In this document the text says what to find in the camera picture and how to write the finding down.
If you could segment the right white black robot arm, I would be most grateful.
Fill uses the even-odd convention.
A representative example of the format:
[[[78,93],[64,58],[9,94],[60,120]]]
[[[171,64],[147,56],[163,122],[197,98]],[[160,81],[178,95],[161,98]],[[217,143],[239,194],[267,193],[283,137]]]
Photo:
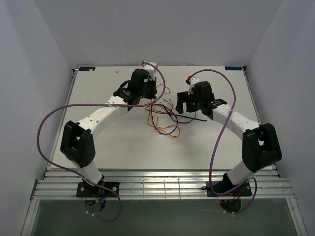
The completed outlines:
[[[234,195],[240,184],[249,180],[259,170],[282,159],[282,152],[276,130],[270,123],[261,124],[232,110],[222,99],[215,99],[212,87],[207,81],[197,78],[187,79],[188,91],[177,94],[176,111],[182,114],[201,111],[212,121],[229,129],[242,142],[242,160],[226,172],[222,180],[209,185],[208,190],[215,195]]]

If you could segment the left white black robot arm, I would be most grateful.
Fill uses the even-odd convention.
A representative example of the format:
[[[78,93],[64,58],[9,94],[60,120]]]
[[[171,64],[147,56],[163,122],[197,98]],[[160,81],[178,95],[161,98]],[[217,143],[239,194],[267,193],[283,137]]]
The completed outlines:
[[[77,122],[68,121],[64,125],[61,153],[75,165],[79,174],[90,181],[87,190],[93,196],[104,192],[103,175],[94,162],[95,140],[108,125],[131,110],[131,105],[138,105],[142,98],[156,98],[155,73],[156,70],[149,65],[135,69],[131,79],[113,92],[105,107]]]

